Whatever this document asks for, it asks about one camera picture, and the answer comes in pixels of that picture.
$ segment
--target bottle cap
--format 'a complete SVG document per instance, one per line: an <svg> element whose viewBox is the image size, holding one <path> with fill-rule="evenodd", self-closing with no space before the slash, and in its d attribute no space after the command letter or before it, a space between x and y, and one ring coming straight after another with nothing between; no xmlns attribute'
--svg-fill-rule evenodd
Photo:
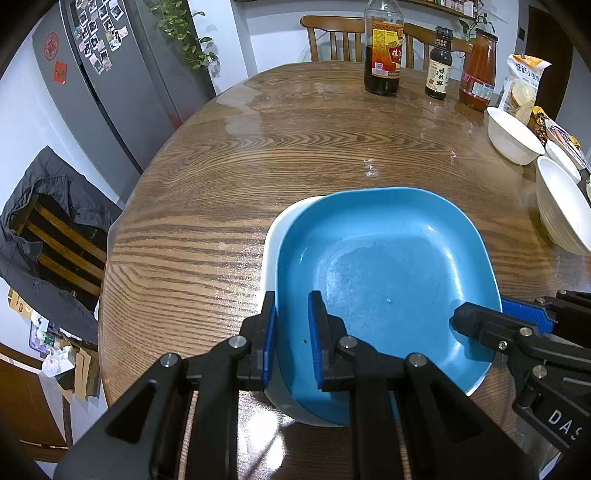
<svg viewBox="0 0 591 480"><path fill-rule="evenodd" d="M435 27L435 46L442 49L451 51L453 40L453 31L449 28Z"/></svg>

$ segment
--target wooden chair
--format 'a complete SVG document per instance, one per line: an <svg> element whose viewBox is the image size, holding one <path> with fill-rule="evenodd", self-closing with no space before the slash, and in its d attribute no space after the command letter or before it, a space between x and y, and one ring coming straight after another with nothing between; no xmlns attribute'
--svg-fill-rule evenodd
<svg viewBox="0 0 591 480"><path fill-rule="evenodd" d="M308 41L310 43L310 56L312 61L318 61L318 45L314 29L324 30L330 34L330 58L338 60L336 48L336 34L343 35L343 60L351 61L349 56L349 33L355 34L355 61L363 61L361 49L361 34L365 33L363 18L355 17L331 17L322 15L305 15L301 17L300 24L308 29Z"/></svg>
<svg viewBox="0 0 591 480"><path fill-rule="evenodd" d="M44 231L40 226L41 222L35 221L31 218L33 211L36 211L62 235L77 245L80 248L80 253L73 252L71 248L63 245L62 242L56 240L53 236ZM107 259L106 252L102 251L96 245L93 245L72 227L59 219L55 214L51 213L49 209L41 204L39 196L34 195L31 198L27 207L19 212L16 220L12 222L11 226L16 230L18 236L21 236L23 230L26 228L43 242L44 252L39 256L39 263L41 265L48 268L73 286L81 288L96 298L100 297L100 284L105 275L104 264ZM52 255L53 258L46 255L46 246L59 254L59 256L63 257L66 260L66 265L74 265L76 271L71 271L64 266L62 262L56 261L55 255ZM88 256L88 254L92 255L100 262L90 262L84 259L83 256ZM89 274L94 281L82 278L79 275L80 270Z"/></svg>
<svg viewBox="0 0 591 480"><path fill-rule="evenodd" d="M427 70L429 68L429 45L435 45L435 32L428 28L413 25L412 23L404 24L404 41L406 43L405 67L408 69L414 68L414 38L423 43L423 70ZM452 51L464 52L466 54L466 59L464 61L466 61L468 55L472 52L472 44L466 40L454 38L452 40Z"/></svg>

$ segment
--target refrigerator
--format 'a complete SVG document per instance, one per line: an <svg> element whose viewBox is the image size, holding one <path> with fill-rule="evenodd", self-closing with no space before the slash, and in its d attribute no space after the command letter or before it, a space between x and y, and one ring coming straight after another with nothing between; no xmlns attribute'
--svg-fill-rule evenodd
<svg viewBox="0 0 591 480"><path fill-rule="evenodd" d="M153 5L60 0L33 33L57 109L123 202L174 131L215 97L208 71L190 68L180 42L159 29Z"/></svg>

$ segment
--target white bowl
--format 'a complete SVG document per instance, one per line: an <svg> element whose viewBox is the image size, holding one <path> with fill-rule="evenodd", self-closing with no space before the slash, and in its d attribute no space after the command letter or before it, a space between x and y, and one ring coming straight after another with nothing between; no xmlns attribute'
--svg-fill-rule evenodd
<svg viewBox="0 0 591 480"><path fill-rule="evenodd" d="M558 165L560 165L564 171L570 175L575 183L579 183L581 181L579 169L576 167L570 157L562 150L562 148L552 142L552 140L548 140L546 142L546 155L550 160L554 160Z"/></svg>
<svg viewBox="0 0 591 480"><path fill-rule="evenodd" d="M514 116L490 106L488 136L492 144L507 160L518 165L527 165L544 154L538 137Z"/></svg>
<svg viewBox="0 0 591 480"><path fill-rule="evenodd" d="M577 255L591 255L591 207L569 174L547 157L535 175L540 219L550 239Z"/></svg>

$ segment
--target soy sauce bottle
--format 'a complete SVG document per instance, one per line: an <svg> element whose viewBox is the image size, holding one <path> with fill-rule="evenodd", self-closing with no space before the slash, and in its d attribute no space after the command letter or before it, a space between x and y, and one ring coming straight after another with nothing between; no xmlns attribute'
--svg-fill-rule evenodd
<svg viewBox="0 0 591 480"><path fill-rule="evenodd" d="M443 100L447 95L449 72L453 63L452 40L453 32L449 28L435 28L435 46L429 55L425 93L439 100Z"/></svg>
<svg viewBox="0 0 591 480"><path fill-rule="evenodd" d="M364 16L365 89L395 95L400 83L404 17L397 0L369 0Z"/></svg>

